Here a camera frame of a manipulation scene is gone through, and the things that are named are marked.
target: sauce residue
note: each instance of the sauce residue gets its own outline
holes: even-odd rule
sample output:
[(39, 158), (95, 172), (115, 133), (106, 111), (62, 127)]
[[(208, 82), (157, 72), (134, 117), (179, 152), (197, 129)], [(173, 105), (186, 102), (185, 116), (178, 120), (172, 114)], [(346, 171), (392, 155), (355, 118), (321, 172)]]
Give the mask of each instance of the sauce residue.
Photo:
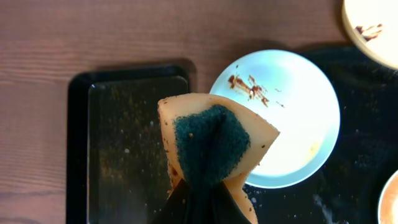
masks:
[(251, 75), (249, 75), (249, 84), (252, 87), (250, 87), (241, 78), (239, 78), (239, 75), (237, 76), (231, 75), (230, 78), (228, 79), (228, 82), (231, 85), (232, 89), (235, 87), (239, 88), (240, 90), (249, 94), (250, 100), (251, 99), (260, 100), (266, 107), (268, 107), (267, 102), (269, 102), (269, 100), (264, 96), (267, 90), (263, 86), (257, 85), (255, 79)]

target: dish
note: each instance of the dish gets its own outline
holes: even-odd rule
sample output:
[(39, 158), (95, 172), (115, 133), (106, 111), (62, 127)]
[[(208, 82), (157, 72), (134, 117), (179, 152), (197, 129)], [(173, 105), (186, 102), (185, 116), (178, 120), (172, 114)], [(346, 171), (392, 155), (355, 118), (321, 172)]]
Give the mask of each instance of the dish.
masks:
[(246, 106), (280, 131), (249, 175), (249, 185), (280, 188), (303, 181), (334, 148), (340, 127), (336, 94), (323, 72), (300, 55), (283, 50), (246, 55), (221, 73), (210, 93)]
[(391, 0), (345, 0), (343, 24), (354, 44), (369, 58), (398, 69), (398, 25)]
[(398, 223), (398, 170), (390, 177), (381, 192), (377, 219), (379, 224)]

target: wood grain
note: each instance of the wood grain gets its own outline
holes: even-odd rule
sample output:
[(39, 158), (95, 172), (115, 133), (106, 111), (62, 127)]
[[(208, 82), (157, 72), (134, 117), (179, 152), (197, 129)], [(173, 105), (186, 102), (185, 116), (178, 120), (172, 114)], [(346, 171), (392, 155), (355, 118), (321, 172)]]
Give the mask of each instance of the wood grain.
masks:
[(233, 60), (346, 42), (335, 0), (0, 0), (0, 223), (65, 222), (68, 81), (184, 58), (207, 92)]

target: sponge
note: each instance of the sponge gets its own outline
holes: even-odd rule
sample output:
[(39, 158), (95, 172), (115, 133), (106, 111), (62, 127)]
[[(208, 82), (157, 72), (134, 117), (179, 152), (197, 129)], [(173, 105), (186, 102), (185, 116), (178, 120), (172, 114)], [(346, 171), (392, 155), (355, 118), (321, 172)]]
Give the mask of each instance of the sponge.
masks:
[(159, 119), (173, 189), (184, 179), (196, 191), (224, 181), (248, 220), (257, 223), (242, 187), (279, 135), (246, 107), (222, 96), (191, 93), (159, 101)]

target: light blue plate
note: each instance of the light blue plate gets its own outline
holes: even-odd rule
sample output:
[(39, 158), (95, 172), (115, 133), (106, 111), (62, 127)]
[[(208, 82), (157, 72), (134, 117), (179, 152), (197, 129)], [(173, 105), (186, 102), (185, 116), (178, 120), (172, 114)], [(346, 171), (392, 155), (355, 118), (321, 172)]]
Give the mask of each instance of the light blue plate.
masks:
[(335, 146), (340, 128), (336, 93), (325, 74), (300, 55), (283, 50), (246, 55), (221, 73), (210, 93), (246, 106), (280, 131), (249, 175), (249, 185), (281, 188), (301, 182)]

